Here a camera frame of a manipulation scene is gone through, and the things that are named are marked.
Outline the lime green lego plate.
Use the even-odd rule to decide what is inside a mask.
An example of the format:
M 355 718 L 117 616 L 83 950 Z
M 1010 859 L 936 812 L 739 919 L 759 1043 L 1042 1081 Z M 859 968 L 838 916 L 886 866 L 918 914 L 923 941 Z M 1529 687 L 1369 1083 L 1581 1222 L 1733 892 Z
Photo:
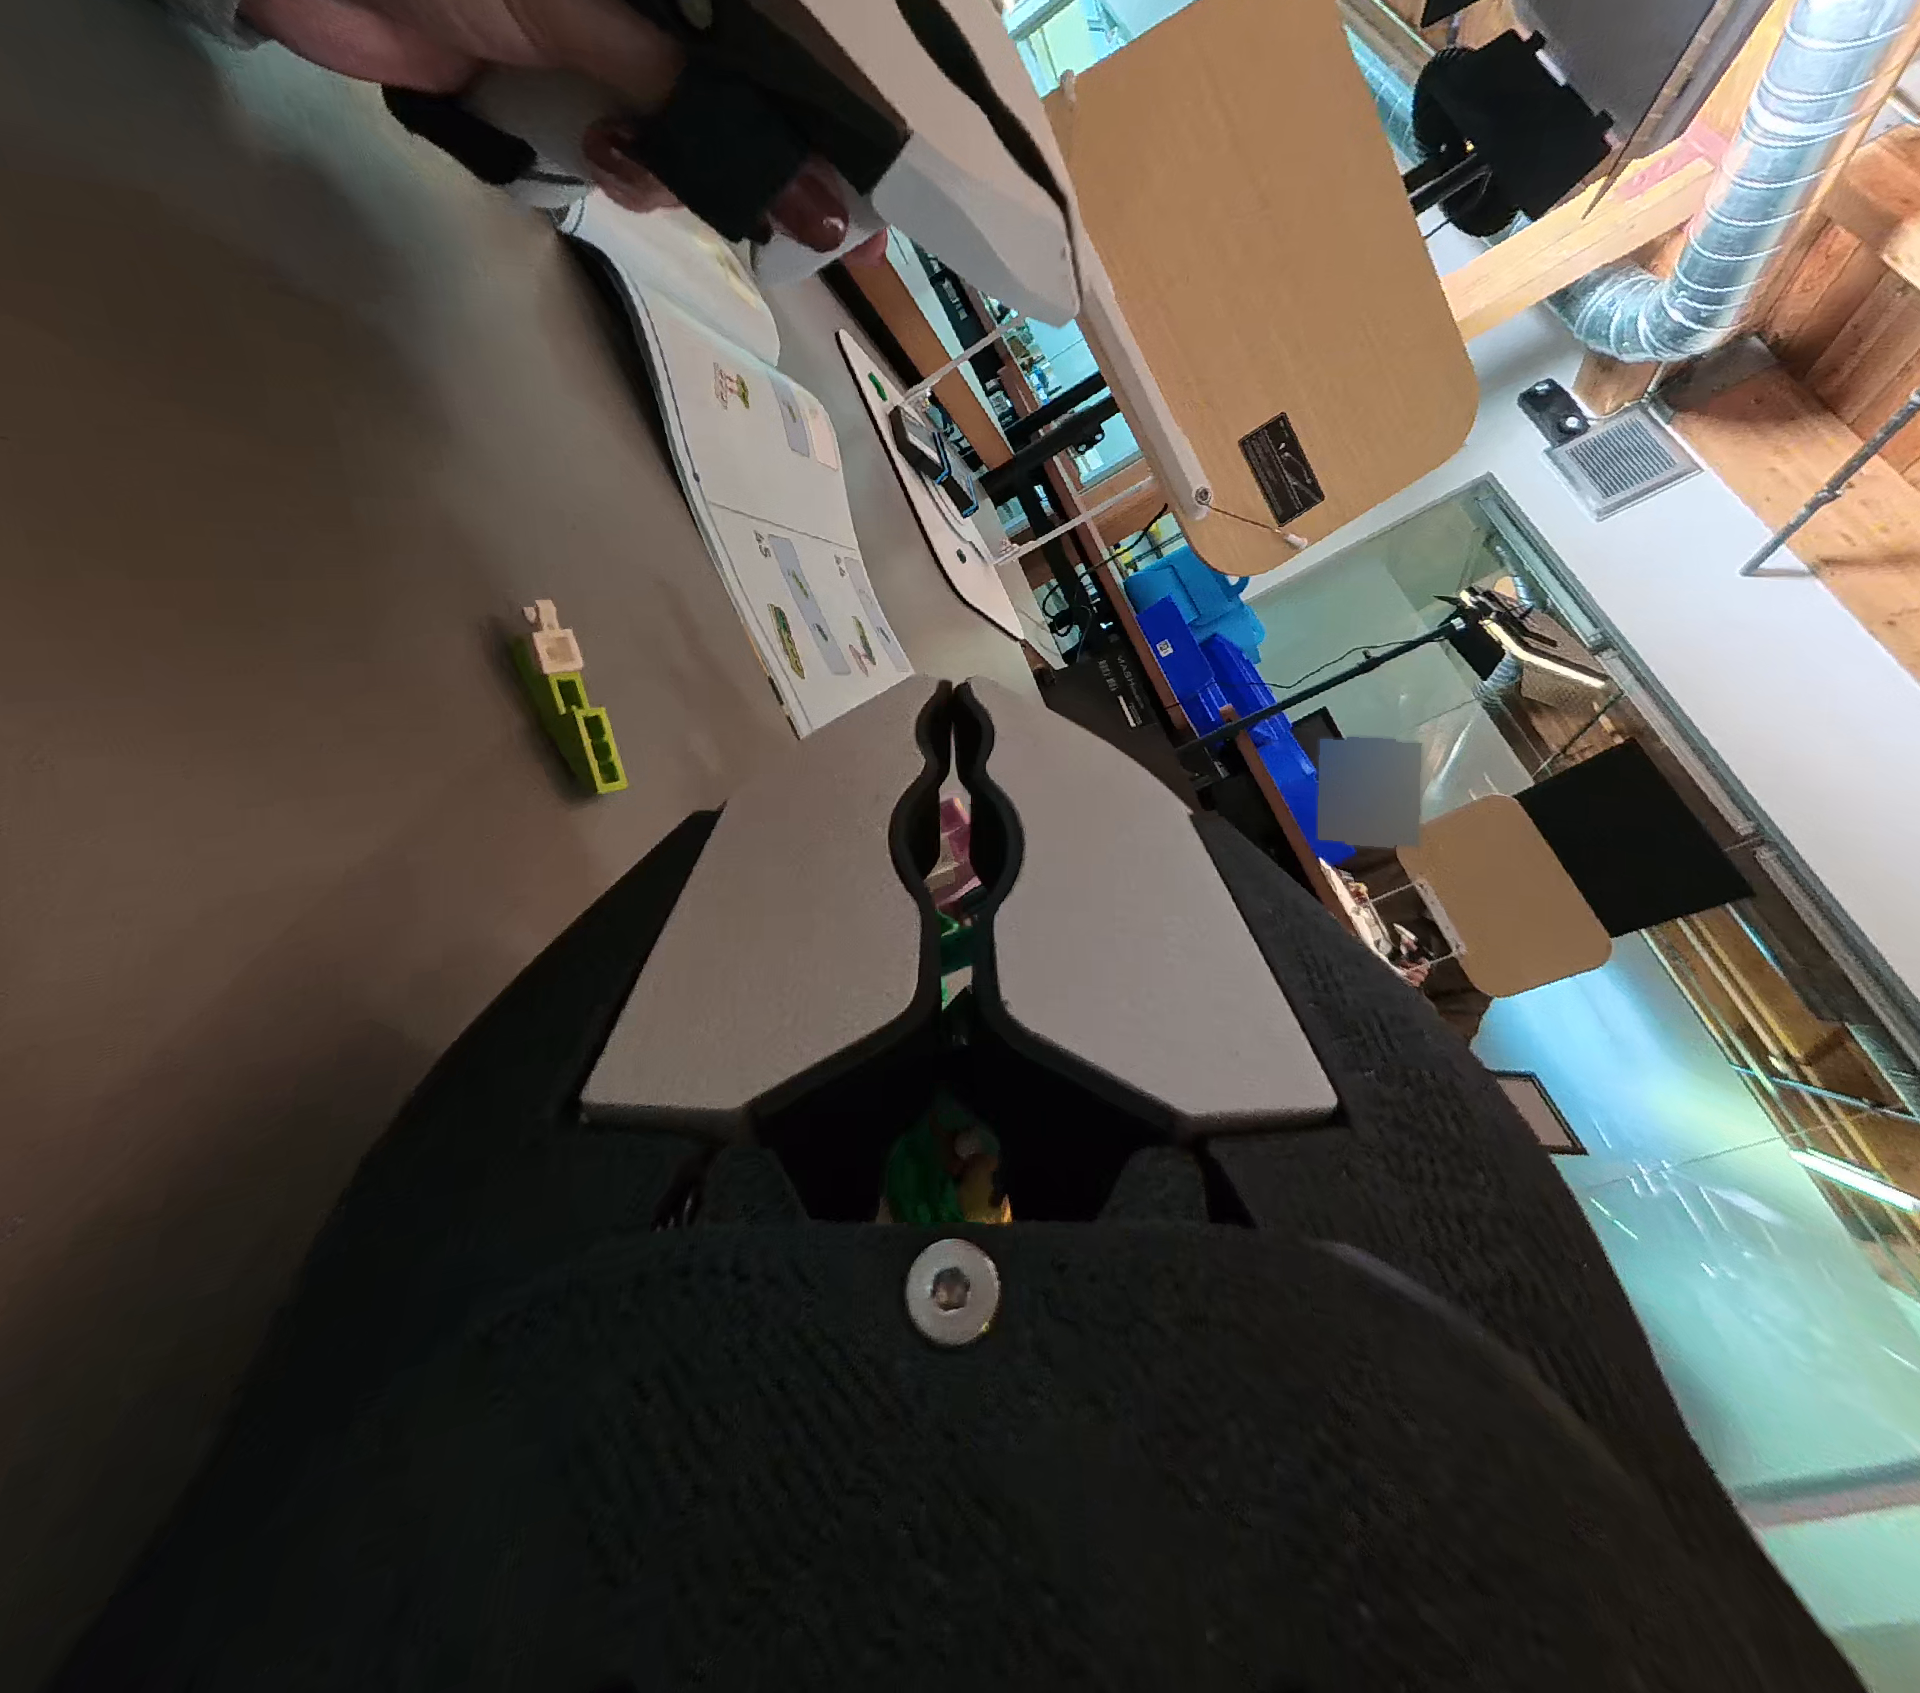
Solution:
M 558 662 L 543 650 L 536 633 L 511 641 L 511 658 L 523 697 L 547 741 L 564 761 L 575 783 L 588 794 L 614 794 L 628 788 L 610 714 L 588 697 L 584 662 L 579 652 Z

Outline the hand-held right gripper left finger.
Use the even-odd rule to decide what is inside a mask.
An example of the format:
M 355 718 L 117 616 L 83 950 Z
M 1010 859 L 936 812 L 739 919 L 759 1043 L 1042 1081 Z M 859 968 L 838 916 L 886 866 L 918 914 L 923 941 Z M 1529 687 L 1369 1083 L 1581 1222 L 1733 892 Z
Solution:
M 751 1114 L 930 1017 L 951 709 L 953 683 L 900 680 L 732 792 L 584 1114 Z

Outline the wall vent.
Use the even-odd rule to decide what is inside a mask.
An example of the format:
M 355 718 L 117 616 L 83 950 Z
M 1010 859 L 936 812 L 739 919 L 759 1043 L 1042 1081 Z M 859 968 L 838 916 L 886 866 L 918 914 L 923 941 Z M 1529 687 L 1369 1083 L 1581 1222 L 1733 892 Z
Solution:
M 1649 403 L 1590 423 L 1547 453 L 1549 467 L 1582 513 L 1607 523 L 1670 489 L 1705 467 Z

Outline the studio light on boom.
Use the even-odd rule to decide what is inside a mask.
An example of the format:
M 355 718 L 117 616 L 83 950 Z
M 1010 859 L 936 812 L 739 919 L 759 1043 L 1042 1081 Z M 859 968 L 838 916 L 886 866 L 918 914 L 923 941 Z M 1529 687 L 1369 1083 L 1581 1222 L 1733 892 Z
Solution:
M 1432 647 L 1452 650 L 1482 678 L 1497 672 L 1502 662 L 1515 662 L 1524 670 L 1549 672 L 1557 680 L 1588 691 L 1604 691 L 1611 685 L 1602 672 L 1579 667 L 1573 658 L 1555 652 L 1549 638 L 1526 624 L 1530 612 L 1530 607 L 1501 601 L 1492 589 L 1468 586 L 1445 602 L 1442 619 L 1426 630 L 1399 643 L 1357 650 L 1344 665 L 1329 662 L 1313 670 L 1307 683 L 1284 691 L 1270 705 L 1249 717 L 1198 730 L 1186 743 L 1175 747 L 1172 753 L 1183 762 L 1211 757 L 1215 747 L 1249 737 L 1273 720 L 1288 718 L 1297 707 L 1307 707 L 1311 700 Z

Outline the blue storage bin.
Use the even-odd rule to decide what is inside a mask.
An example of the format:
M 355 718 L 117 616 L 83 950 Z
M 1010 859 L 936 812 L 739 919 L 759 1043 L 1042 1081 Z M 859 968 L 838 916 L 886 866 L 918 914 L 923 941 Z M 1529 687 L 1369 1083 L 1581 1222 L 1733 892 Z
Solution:
M 1123 593 L 1167 685 L 1197 732 L 1249 718 L 1277 700 L 1262 676 L 1266 624 L 1247 602 L 1247 577 L 1226 577 L 1180 546 L 1142 565 Z
M 1309 750 L 1297 738 L 1291 720 L 1274 717 L 1255 725 L 1250 732 L 1250 755 L 1242 753 L 1237 737 L 1221 730 L 1230 720 L 1250 720 L 1257 712 L 1279 703 L 1279 697 L 1264 680 L 1261 668 L 1242 657 L 1244 648 L 1226 638 L 1209 638 L 1203 643 L 1203 655 L 1209 657 L 1213 678 L 1201 692 L 1186 700 L 1185 709 L 1197 730 L 1215 730 L 1209 741 L 1211 759 L 1223 767 L 1249 761 L 1261 776 L 1273 783 L 1273 788 L 1284 798 L 1291 817 L 1301 827 L 1313 850 L 1331 864 L 1344 864 L 1354 857 L 1354 849 L 1324 839 L 1319 832 L 1319 768 Z

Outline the small wooden board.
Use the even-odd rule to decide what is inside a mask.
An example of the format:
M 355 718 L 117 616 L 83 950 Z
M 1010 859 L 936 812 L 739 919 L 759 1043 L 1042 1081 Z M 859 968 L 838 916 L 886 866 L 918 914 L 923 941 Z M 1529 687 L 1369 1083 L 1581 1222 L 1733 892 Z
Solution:
M 1399 849 L 1407 880 L 1452 942 L 1464 979 L 1494 1001 L 1585 977 L 1615 941 L 1522 802 L 1468 801 Z

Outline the green lego garden model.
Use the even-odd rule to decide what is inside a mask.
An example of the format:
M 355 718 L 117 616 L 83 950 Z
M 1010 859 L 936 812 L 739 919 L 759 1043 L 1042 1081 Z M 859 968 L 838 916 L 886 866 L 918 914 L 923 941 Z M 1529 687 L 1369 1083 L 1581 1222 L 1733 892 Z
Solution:
M 970 1019 L 963 997 L 975 981 L 978 920 L 988 891 L 975 861 L 970 802 L 958 790 L 947 790 L 938 807 L 938 854 L 927 873 L 938 923 L 938 1023 L 963 1041 Z M 1000 1226 L 1013 1217 L 996 1131 L 948 1086 L 938 1086 L 886 1152 L 876 1222 Z

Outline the black panel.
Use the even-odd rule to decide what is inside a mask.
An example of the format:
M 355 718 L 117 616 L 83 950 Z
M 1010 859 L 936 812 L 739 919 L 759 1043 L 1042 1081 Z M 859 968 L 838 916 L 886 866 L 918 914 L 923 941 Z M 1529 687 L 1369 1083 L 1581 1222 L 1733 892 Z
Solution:
M 1517 801 L 1612 939 L 1757 895 L 1639 741 L 1557 770 Z

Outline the black battery pack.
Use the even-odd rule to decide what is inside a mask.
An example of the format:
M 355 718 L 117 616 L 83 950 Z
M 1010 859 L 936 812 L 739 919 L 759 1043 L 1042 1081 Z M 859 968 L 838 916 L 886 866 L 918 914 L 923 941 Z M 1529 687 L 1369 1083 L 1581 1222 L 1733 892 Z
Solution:
M 980 505 L 978 480 L 938 410 L 918 400 L 898 403 L 888 423 L 902 459 L 958 516 L 970 518 Z

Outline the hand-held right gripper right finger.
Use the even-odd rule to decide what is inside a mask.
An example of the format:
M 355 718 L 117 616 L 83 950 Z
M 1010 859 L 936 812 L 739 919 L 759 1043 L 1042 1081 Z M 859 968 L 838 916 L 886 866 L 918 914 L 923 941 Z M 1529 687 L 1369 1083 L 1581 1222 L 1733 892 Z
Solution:
M 982 892 L 975 990 L 1009 1047 L 1168 1131 L 1332 1119 L 1336 1093 L 1189 804 L 991 680 L 953 694 Z

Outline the instruction booklet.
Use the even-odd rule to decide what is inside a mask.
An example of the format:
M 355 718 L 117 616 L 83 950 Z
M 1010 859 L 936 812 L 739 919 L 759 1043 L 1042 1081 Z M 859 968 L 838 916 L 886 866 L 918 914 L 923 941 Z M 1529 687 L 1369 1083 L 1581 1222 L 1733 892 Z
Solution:
M 836 429 L 781 366 L 749 261 L 682 210 L 631 212 L 595 190 L 562 226 L 627 313 L 684 499 L 796 734 L 913 676 L 857 538 Z

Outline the picture frame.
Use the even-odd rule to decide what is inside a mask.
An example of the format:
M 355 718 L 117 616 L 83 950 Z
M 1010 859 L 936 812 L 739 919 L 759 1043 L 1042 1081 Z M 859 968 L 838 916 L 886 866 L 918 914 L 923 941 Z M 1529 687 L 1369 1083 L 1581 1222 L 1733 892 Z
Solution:
M 1539 1074 L 1522 1070 L 1490 1070 L 1490 1077 L 1549 1154 L 1588 1154 L 1586 1145 L 1579 1138 Z

